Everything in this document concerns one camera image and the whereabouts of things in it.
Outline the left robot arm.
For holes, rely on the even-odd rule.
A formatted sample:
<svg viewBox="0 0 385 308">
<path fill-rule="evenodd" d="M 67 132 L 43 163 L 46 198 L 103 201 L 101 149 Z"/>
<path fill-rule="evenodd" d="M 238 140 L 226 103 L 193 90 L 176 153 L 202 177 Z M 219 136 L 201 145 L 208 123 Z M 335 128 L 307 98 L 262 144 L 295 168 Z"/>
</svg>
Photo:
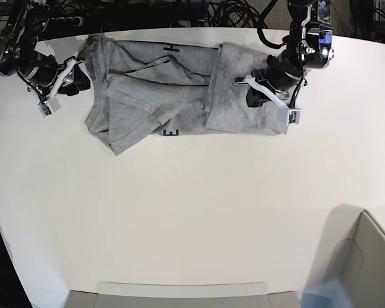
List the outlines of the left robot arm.
<svg viewBox="0 0 385 308">
<path fill-rule="evenodd" d="M 323 69 L 333 58 L 330 1 L 288 1 L 292 18 L 289 35 L 275 44 L 264 35 L 264 20 L 276 1 L 270 1 L 262 11 L 257 24 L 260 41 L 272 49 L 285 48 L 278 56 L 267 56 L 266 67 L 254 69 L 255 82 L 265 86 L 274 95 L 288 95 L 286 105 L 294 108 L 302 85 L 306 84 L 308 69 Z"/>
</svg>

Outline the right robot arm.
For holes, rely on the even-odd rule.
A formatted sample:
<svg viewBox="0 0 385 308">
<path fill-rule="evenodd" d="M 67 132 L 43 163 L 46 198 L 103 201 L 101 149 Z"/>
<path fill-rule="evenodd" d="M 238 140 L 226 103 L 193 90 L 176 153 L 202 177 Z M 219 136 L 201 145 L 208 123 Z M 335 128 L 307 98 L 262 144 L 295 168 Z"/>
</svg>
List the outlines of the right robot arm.
<svg viewBox="0 0 385 308">
<path fill-rule="evenodd" d="M 59 63 L 54 55 L 36 50 L 52 8 L 52 1 L 16 1 L 0 32 L 0 75 L 16 74 L 40 101 L 52 94 L 75 96 L 90 89 L 90 80 L 80 68 L 84 58 L 71 56 Z"/>
</svg>

